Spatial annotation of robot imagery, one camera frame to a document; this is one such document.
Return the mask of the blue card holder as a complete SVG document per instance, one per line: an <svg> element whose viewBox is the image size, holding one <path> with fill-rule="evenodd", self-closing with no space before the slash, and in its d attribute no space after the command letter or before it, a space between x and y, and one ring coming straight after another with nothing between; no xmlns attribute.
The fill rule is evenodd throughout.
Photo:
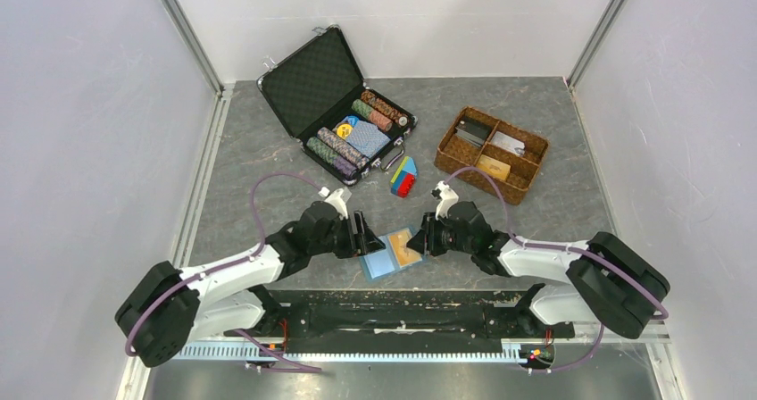
<svg viewBox="0 0 757 400"><path fill-rule="evenodd" d="M409 228L413 235L417 233L417 230L414 228ZM364 277L367 281L373 282L378 279L383 279L385 277L388 277L394 273L397 273L399 271L406 270L416 264L422 263L426 260L426 255L423 255L423 259L421 262L416 263L414 265L405 267L403 269L400 269L397 265L397 262L395 260L395 256L392 252L392 249L389 245L387 234L379 236L379 238L383 241L383 243L386 245L385 250L381 250L379 252L373 253L373 254L367 254L364 256L361 256L359 258L362 271L364 274Z"/></svg>

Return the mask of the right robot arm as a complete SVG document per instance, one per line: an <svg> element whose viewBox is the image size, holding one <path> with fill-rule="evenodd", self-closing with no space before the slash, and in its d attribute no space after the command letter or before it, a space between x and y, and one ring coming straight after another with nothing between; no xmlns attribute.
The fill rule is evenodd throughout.
<svg viewBox="0 0 757 400"><path fill-rule="evenodd" d="M650 321L668 318L664 276L610 232L587 241L539 242L493 229L472 202L424 214L407 246L420 254L466 254L484 273L536 278L515 315L518 329L537 336L559 323L598 322L639 338Z"/></svg>

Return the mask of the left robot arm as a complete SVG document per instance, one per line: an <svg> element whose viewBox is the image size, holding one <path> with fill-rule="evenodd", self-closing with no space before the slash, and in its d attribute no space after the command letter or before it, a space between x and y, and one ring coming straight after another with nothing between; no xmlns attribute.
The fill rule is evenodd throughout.
<svg viewBox="0 0 757 400"><path fill-rule="evenodd" d="M302 271L314 256L350 259L385 249L362 212L315 202L299 220L238 254L180 269L168 261L153 265L114 319L126 354L153 368L200 338L235 329L273 333L280 311L266 285Z"/></svg>

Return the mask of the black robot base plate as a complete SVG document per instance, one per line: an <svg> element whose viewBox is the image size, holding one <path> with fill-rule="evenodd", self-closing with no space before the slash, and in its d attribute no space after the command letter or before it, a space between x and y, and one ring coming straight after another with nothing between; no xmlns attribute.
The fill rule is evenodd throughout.
<svg viewBox="0 0 757 400"><path fill-rule="evenodd" d="M533 290L271 290L247 334L289 353L494 353L503 339L573 338L529 310Z"/></svg>

